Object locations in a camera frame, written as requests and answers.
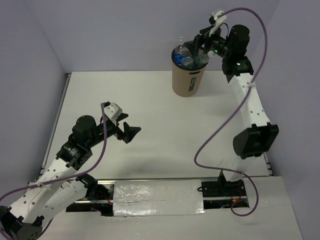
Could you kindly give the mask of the green label clear bottle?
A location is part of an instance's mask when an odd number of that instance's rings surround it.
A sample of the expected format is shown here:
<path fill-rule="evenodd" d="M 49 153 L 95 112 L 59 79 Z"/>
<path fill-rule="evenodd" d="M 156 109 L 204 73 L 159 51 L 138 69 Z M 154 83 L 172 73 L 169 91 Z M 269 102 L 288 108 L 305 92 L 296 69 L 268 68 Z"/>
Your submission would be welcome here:
<path fill-rule="evenodd" d="M 200 51 L 198 55 L 194 57 L 193 60 L 196 66 L 202 66 L 202 65 L 206 65 L 209 62 L 210 57 L 208 56 L 207 53 Z"/>

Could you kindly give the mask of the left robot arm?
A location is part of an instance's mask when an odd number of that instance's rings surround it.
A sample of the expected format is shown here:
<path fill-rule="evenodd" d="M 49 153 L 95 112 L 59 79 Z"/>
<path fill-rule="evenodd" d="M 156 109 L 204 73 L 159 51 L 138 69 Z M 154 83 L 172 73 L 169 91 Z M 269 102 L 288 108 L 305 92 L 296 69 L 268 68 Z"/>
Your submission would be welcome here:
<path fill-rule="evenodd" d="M 93 155 L 92 148 L 116 137 L 126 144 L 141 131 L 138 126 L 119 122 L 128 114 L 111 110 L 97 124 L 94 117 L 77 119 L 68 141 L 56 154 L 47 171 L 33 184 L 22 188 L 24 194 L 10 206 L 0 207 L 0 233 L 8 240 L 37 240 L 48 229 L 53 218 L 73 202 L 97 199 L 101 190 L 89 171 L 79 172 Z"/>

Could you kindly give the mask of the blue label bottle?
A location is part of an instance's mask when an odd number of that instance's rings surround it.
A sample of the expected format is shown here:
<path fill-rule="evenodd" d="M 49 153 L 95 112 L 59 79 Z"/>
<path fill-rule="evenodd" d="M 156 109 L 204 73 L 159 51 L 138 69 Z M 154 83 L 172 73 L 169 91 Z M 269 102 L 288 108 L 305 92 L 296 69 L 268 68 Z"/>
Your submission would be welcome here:
<path fill-rule="evenodd" d="M 180 37 L 179 38 L 179 42 L 178 45 L 175 47 L 174 49 L 174 53 L 173 53 L 173 57 L 174 57 L 174 62 L 180 66 L 181 65 L 181 59 L 185 56 L 191 56 L 190 51 L 186 48 L 186 46 L 184 45 L 185 43 L 185 38 L 184 37 Z"/>
<path fill-rule="evenodd" d="M 194 59 L 192 56 L 184 56 L 181 59 L 181 65 L 186 68 L 192 68 L 194 66 Z"/>

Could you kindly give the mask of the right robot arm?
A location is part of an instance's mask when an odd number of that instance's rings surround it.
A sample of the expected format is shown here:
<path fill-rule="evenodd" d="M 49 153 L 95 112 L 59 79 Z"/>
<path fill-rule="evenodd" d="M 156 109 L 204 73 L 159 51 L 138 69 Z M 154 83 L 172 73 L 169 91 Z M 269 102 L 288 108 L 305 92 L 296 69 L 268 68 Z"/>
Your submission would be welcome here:
<path fill-rule="evenodd" d="M 268 118 L 256 85 L 255 78 L 258 75 L 246 56 L 247 46 L 250 41 L 250 30 L 241 24 L 234 25 L 227 37 L 221 36 L 218 26 L 202 29 L 193 41 L 186 46 L 195 55 L 198 50 L 205 54 L 213 52 L 222 59 L 222 71 L 228 84 L 235 93 L 238 107 L 235 112 L 202 144 L 204 147 L 226 125 L 240 114 L 243 124 L 242 129 L 232 139 L 232 148 L 236 155 L 225 166 L 216 166 L 219 171 L 217 182 L 205 181 L 198 188 L 204 197 L 239 196 L 244 195 L 243 177 L 249 166 L 257 160 L 261 160 L 274 143 L 279 127 L 271 123 Z"/>

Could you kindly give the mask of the brown cylindrical paper bin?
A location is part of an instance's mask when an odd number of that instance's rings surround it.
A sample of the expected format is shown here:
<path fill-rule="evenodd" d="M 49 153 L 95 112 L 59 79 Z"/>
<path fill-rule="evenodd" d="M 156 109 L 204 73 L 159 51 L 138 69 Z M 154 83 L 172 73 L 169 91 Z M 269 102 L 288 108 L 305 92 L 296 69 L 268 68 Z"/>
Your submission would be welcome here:
<path fill-rule="evenodd" d="M 178 64 L 175 50 L 171 52 L 172 61 L 172 90 L 181 97 L 191 97 L 199 89 L 202 77 L 204 75 L 207 63 L 200 66 L 193 65 L 191 67 Z"/>

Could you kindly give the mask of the shiny silver foil sheet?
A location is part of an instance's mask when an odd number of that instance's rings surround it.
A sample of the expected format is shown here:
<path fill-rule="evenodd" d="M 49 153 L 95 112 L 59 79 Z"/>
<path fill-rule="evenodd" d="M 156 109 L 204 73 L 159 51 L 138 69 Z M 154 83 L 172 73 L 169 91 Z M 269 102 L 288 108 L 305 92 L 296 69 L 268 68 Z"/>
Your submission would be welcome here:
<path fill-rule="evenodd" d="M 113 191 L 116 217 L 187 216 L 203 214 L 201 181 L 117 181 Z"/>

